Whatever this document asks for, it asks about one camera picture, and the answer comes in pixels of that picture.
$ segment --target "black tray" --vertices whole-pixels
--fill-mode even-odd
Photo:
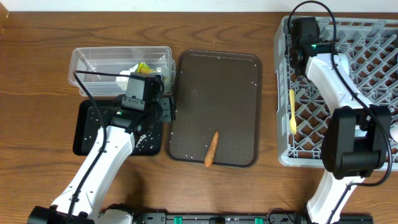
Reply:
[[[96,100],[99,110],[104,113],[115,103],[114,100]],[[78,156],[87,156],[94,145],[98,128],[101,127],[98,114],[90,100],[81,102],[77,118],[73,152]],[[154,156],[160,151],[162,124],[154,123],[147,132],[148,138],[136,146],[130,156]]]
[[[178,63],[176,120],[165,150],[175,160],[203,163],[216,130],[216,165],[249,167],[259,146],[262,63],[254,55],[188,50]]]

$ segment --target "wooden table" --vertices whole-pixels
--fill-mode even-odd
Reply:
[[[104,201],[169,212],[267,213],[300,210],[323,169],[284,167],[277,160],[277,84],[272,38],[287,13],[12,12],[0,40],[0,223],[25,223],[35,205],[50,206],[84,157],[72,152],[79,104],[67,81],[77,47],[166,45],[257,55],[263,63],[260,155],[234,169],[153,157],[130,157]],[[398,19],[398,14],[336,14]],[[381,178],[375,172],[368,182]],[[346,213],[393,223],[398,173],[377,188],[358,188]]]

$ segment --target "dish rack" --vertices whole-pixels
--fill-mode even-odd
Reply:
[[[331,114],[316,86],[298,78],[289,64],[292,47],[285,16],[274,36],[274,67],[278,84],[277,150],[285,166],[323,167],[320,148]],[[329,17],[316,17],[321,38],[333,38]],[[398,21],[336,18],[339,53],[349,60],[349,77],[375,105],[389,105],[392,124],[398,121]],[[289,129],[289,89],[295,92],[297,133]],[[398,170],[398,142],[390,138],[393,170]]]

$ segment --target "yellow object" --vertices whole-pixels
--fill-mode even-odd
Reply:
[[[297,133],[297,125],[296,125],[296,115],[295,115],[295,98],[294,98],[294,90],[289,90],[289,98],[290,98],[290,109],[292,110],[292,118],[290,119],[290,131],[293,134]]]
[[[144,62],[140,62],[138,64],[137,72],[142,74],[151,74],[154,73],[155,70],[151,69],[150,66],[148,66]]]

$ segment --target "brown tray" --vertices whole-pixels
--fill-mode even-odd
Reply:
[[[188,50],[180,57],[174,87],[176,120],[166,153],[202,163],[216,130],[214,163],[249,167],[258,158],[262,63],[254,55]]]

